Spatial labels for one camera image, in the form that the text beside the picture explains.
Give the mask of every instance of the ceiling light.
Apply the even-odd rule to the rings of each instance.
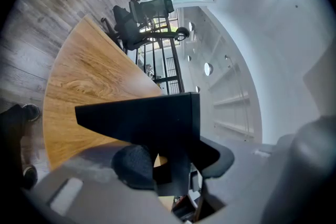
[[[205,63],[204,64],[204,72],[207,76],[210,76],[212,74],[212,71],[214,70],[211,63]]]
[[[192,22],[189,22],[189,31],[194,31],[195,30],[195,25]]]

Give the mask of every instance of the wooden table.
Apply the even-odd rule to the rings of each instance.
[[[63,44],[46,89],[43,132],[51,169],[89,147],[116,140],[79,126],[75,106],[158,95],[160,88],[84,17]]]

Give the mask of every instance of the person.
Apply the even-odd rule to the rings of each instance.
[[[0,140],[10,157],[7,161],[12,162],[13,180],[18,181],[20,187],[25,189],[31,189],[37,183],[37,171],[33,165],[22,165],[20,141],[27,123],[37,120],[39,116],[40,109],[33,104],[16,104],[0,114]]]

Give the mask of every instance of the shoe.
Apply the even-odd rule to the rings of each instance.
[[[40,117],[40,109],[34,104],[25,104],[22,108],[27,115],[27,121],[35,121]]]
[[[23,170],[23,178],[24,178],[24,185],[25,189],[31,189],[37,183],[37,171],[34,165],[28,165]]]

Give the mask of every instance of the wooden floor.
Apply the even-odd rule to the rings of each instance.
[[[114,24],[113,6],[128,1],[17,0],[0,43],[0,112],[15,103],[42,108],[49,72],[71,30],[86,14],[100,26],[101,17]],[[37,166],[41,179],[48,172],[41,119],[27,127],[22,146],[24,161]]]

